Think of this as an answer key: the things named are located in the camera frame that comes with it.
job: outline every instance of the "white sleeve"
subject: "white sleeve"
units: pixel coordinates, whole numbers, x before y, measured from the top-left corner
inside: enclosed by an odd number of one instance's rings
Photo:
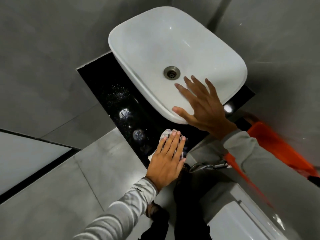
[[[139,217],[146,211],[157,195],[156,187],[147,178],[140,179],[118,201],[109,208],[74,240],[124,240],[138,223]]]
[[[259,146],[245,131],[234,132],[223,145],[281,218],[294,229],[320,238],[320,189],[316,185]]]

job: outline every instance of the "white ceramic sink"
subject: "white ceramic sink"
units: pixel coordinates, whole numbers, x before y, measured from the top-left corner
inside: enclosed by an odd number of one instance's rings
[[[247,68],[242,58],[226,43],[185,12],[174,7],[157,7],[115,27],[109,46],[119,64],[148,102],[168,120],[186,124],[173,106],[193,109],[175,88],[186,85],[183,77],[194,75],[216,87],[222,104],[245,83]],[[164,76],[164,69],[177,67],[177,80]]]

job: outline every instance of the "drain strainer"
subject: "drain strainer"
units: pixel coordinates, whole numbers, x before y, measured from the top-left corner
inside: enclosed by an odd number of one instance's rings
[[[180,70],[175,66],[168,66],[163,70],[163,75],[169,80],[176,80],[180,76]]]

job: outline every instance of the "pant leg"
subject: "pant leg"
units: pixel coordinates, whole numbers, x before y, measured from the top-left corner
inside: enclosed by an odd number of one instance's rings
[[[169,227],[169,213],[164,209],[160,209],[152,214],[151,218],[153,223],[151,227],[141,235],[140,240],[165,240]]]
[[[210,227],[205,223],[199,202],[191,190],[191,175],[184,177],[175,187],[174,200],[177,205],[175,240],[212,240]]]

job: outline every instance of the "person's left hand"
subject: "person's left hand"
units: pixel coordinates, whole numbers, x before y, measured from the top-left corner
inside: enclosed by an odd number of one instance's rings
[[[186,138],[182,137],[179,143],[180,131],[172,132],[167,142],[164,137],[152,156],[146,177],[156,186],[158,192],[178,178],[186,158],[181,161],[180,156],[186,142]]]

